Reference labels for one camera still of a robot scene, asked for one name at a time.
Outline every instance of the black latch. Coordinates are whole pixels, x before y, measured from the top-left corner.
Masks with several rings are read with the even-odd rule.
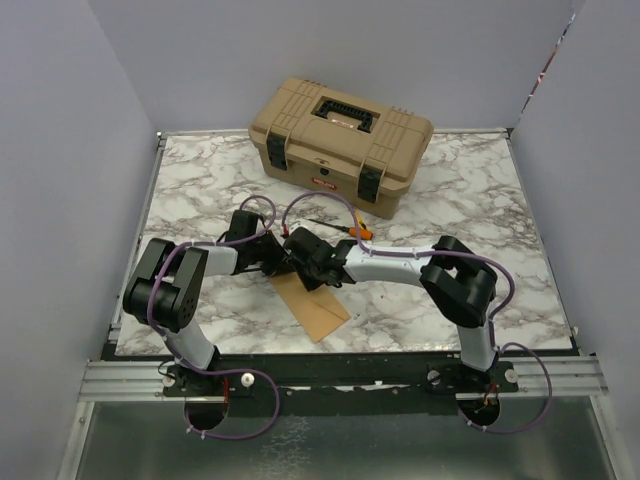
[[[358,198],[369,203],[376,203],[378,188],[380,187],[381,173],[369,167],[362,167],[358,179]]]
[[[287,169],[287,159],[284,155],[284,144],[286,141],[286,137],[276,135],[275,133],[270,133],[267,136],[267,154],[269,155],[269,160],[271,161],[271,165],[280,170]]]

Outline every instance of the marble surface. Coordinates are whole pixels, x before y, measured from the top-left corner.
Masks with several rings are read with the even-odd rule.
[[[270,177],[247,135],[175,136],[167,141],[141,249],[150,238],[216,239],[250,194],[267,195],[279,212],[305,190]],[[342,205],[315,197],[292,216],[346,224]],[[251,208],[267,213],[259,204]],[[363,214],[374,245],[430,246],[455,235],[474,252],[503,263],[517,293],[496,317],[499,343],[569,348],[570,330],[556,295],[503,134],[437,134],[393,220]],[[344,234],[300,221],[331,243]],[[507,283],[500,279],[499,297]],[[260,273],[206,278],[196,311],[205,335],[223,353],[314,353],[453,350],[456,328],[426,293],[407,285],[367,282],[333,289],[352,318],[311,342]],[[165,353],[161,339],[126,314],[116,353]]]

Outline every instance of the white wall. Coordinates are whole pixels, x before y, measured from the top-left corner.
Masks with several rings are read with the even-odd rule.
[[[640,472],[640,3],[587,0],[513,146],[569,321]]]
[[[54,478],[154,129],[84,0],[0,2],[0,477]]]
[[[572,0],[89,0],[162,130],[246,128],[288,75],[513,126]]]

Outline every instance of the metal rail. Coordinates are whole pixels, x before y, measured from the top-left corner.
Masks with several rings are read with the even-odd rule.
[[[509,358],[518,374],[520,391],[503,393],[501,398],[531,398],[547,395],[547,382],[540,365],[531,358]],[[597,357],[546,357],[543,361],[551,375],[553,393],[557,397],[600,396],[607,392]],[[158,373],[159,362],[90,362],[87,365],[81,402],[149,402],[182,401],[162,395],[163,376]],[[401,385],[372,385],[390,388]],[[305,388],[286,385],[292,390]],[[459,399],[474,398],[477,394],[459,394]],[[221,402],[222,397],[198,397],[190,400]]]

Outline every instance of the cardboard piece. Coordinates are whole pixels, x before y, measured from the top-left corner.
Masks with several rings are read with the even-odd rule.
[[[318,343],[351,318],[328,287],[307,292],[296,273],[269,280],[313,343]]]

